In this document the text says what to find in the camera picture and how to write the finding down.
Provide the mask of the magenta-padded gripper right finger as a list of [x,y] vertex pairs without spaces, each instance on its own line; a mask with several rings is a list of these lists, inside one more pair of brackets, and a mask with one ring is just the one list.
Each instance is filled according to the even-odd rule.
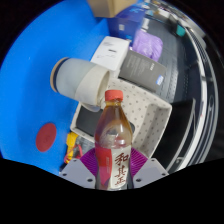
[[132,148],[129,162],[128,188],[144,187],[168,175],[168,172],[155,158],[147,158]]

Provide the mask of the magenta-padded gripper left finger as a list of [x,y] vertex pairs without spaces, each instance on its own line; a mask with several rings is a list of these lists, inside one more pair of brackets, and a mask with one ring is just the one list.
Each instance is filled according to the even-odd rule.
[[89,150],[80,159],[72,159],[59,176],[84,188],[94,189],[98,174],[95,149]]

